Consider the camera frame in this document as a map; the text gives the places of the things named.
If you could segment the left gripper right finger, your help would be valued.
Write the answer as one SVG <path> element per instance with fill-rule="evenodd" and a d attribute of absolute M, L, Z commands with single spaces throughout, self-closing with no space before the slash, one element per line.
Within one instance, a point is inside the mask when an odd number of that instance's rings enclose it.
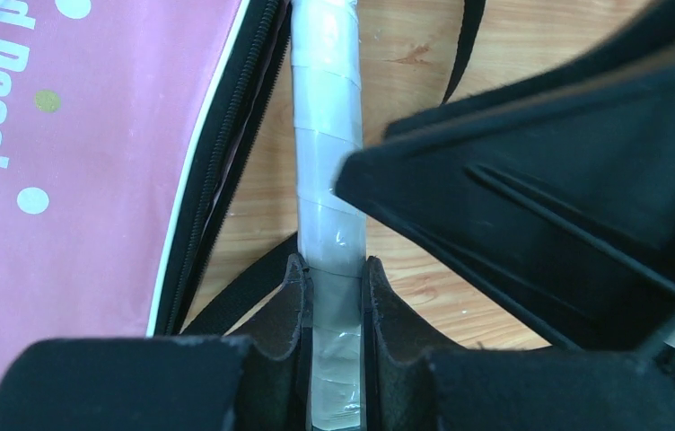
<path fill-rule="evenodd" d="M 371 430 L 675 430 L 675 391 L 628 353 L 468 349 L 362 275 Z"/>

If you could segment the pink racket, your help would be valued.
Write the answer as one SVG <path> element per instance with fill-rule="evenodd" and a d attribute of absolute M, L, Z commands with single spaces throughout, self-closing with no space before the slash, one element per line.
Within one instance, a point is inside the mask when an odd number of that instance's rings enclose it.
<path fill-rule="evenodd" d="M 313 281 L 311 425 L 361 430 L 366 218 L 335 191 L 363 146 L 356 3 L 295 1 L 292 26 L 298 250 Z"/>

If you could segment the pink racket cover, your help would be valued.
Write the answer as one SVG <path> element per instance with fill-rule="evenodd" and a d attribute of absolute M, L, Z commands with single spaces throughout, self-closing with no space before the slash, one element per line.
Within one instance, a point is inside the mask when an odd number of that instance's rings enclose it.
<path fill-rule="evenodd" d="M 286 1 L 0 1 L 0 380 L 52 338 L 179 332 Z"/>

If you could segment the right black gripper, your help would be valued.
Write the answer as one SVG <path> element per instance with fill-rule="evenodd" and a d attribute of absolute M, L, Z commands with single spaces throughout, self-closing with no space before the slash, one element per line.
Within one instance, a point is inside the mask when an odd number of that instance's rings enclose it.
<path fill-rule="evenodd" d="M 675 381 L 675 1 L 390 124 L 335 192 L 548 342 L 637 351 Z"/>

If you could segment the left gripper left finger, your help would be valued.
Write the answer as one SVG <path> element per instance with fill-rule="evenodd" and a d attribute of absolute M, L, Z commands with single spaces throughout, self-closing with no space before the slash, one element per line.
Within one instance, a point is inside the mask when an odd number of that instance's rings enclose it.
<path fill-rule="evenodd" d="M 293 254 L 230 335 L 37 342 L 0 382 L 0 430 L 304 430 L 310 295 Z"/>

